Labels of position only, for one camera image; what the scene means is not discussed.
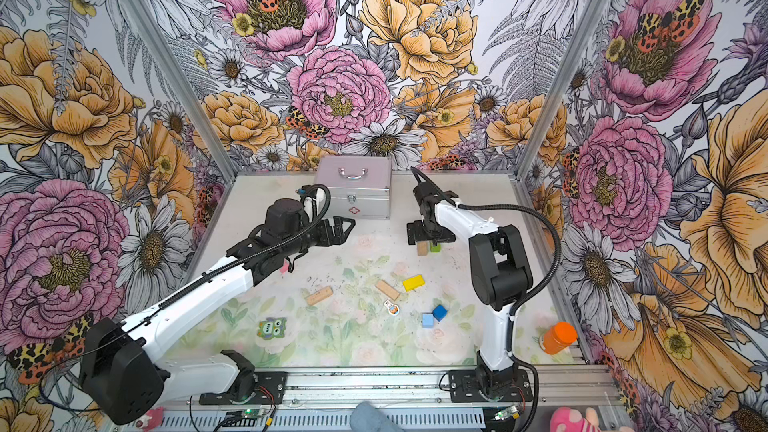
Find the natural wood block numbered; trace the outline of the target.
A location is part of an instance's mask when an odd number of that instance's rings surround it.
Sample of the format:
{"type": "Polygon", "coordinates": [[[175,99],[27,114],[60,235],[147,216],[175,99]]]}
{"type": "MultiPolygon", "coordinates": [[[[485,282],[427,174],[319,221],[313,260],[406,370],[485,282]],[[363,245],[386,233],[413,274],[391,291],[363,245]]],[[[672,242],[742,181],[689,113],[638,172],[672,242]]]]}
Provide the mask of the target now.
{"type": "Polygon", "coordinates": [[[391,301],[396,301],[400,297],[400,292],[385,280],[379,280],[375,287],[391,301]]]}

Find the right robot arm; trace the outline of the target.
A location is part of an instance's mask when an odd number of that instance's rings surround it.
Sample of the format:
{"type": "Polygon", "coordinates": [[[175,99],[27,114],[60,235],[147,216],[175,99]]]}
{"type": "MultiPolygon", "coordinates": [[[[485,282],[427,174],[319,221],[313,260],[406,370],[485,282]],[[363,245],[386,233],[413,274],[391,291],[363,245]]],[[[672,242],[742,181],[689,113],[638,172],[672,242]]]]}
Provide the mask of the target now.
{"type": "Polygon", "coordinates": [[[520,230],[483,218],[480,211],[509,210],[537,216],[516,204],[470,206],[430,180],[417,181],[413,195],[421,218],[406,225],[411,245],[459,243],[467,247],[471,285],[487,306],[477,365],[450,370],[454,403],[518,402],[533,399],[532,381],[513,358],[514,326],[521,300],[533,289],[533,274],[520,230]]]}

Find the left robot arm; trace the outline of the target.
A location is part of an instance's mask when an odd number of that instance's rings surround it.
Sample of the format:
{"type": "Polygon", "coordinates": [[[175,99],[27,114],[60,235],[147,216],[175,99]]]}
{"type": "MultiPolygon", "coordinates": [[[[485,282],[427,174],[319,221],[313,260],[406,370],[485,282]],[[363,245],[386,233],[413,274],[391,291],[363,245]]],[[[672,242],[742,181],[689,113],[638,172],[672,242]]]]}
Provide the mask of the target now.
{"type": "Polygon", "coordinates": [[[79,386],[115,424],[127,425],[167,402],[196,395],[245,403],[257,392],[254,365],[225,349],[200,362],[164,356],[180,338],[228,301],[250,291],[313,247],[344,244],[356,222],[307,208],[309,197],[279,199],[265,221],[231,247],[214,268],[121,322],[102,319],[85,336],[79,386]]]}

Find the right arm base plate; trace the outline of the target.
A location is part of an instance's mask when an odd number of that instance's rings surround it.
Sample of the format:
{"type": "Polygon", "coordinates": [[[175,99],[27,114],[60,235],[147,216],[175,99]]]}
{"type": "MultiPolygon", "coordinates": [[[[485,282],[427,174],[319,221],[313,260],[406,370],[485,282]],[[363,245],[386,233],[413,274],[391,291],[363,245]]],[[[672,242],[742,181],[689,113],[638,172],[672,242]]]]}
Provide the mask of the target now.
{"type": "Polygon", "coordinates": [[[489,372],[481,367],[448,371],[447,387],[453,403],[522,403],[533,400],[532,380],[525,369],[509,367],[489,372]]]}

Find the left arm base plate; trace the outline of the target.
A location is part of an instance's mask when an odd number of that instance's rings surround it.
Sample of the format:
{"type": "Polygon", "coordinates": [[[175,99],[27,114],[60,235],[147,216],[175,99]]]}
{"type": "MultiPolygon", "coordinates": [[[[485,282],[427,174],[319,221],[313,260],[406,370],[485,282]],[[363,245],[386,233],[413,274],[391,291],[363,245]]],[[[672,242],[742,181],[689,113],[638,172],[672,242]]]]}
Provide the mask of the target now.
{"type": "Polygon", "coordinates": [[[280,405],[287,378],[288,374],[280,371],[241,374],[227,391],[201,394],[198,402],[204,406],[280,405]]]}

